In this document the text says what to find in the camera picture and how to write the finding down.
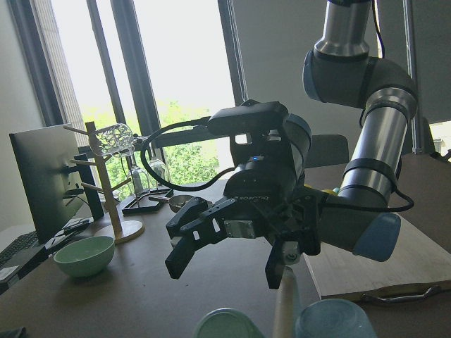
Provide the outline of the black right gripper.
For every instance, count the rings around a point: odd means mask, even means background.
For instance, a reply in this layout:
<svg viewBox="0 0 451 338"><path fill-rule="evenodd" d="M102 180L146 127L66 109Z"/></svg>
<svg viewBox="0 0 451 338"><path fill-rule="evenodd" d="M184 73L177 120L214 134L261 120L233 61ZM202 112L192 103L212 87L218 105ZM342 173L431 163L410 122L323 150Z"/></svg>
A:
<svg viewBox="0 0 451 338"><path fill-rule="evenodd" d="M287 203L302 181L310 132L271 130L247 136L246 144L230 141L236 169L224 198L210 206L194 197L166 224L170 238L177 240L165 260L171 278L180 278L195 251L228 236L264 236L267 224L273 240L265 267L269 288L279 288L285 266L296 264L302 254L320 253L319 219L327 193L303 187ZM261 214L257 207L271 213Z"/></svg>

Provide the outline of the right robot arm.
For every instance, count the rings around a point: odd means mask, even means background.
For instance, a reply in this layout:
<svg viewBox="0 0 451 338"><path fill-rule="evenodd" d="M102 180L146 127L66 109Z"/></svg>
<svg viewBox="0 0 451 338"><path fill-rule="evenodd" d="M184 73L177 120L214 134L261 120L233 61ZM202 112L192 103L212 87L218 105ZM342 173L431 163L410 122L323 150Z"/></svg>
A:
<svg viewBox="0 0 451 338"><path fill-rule="evenodd" d="M227 238L263 237L271 244L268 285L279 287L287 265L315 256L327 243L375 261L390 258L400 232L397 171L416 87L398 65L369 55L364 40L370 1L329 1L323 35L306 55L304 90L315 100L362 110L362 130L337 194L308 188L304 168L311 131L277 101L249 100L220 110L205 124L231 142L233 175L214 204L195 197L168 222L166 259L179 278L194 253Z"/></svg>

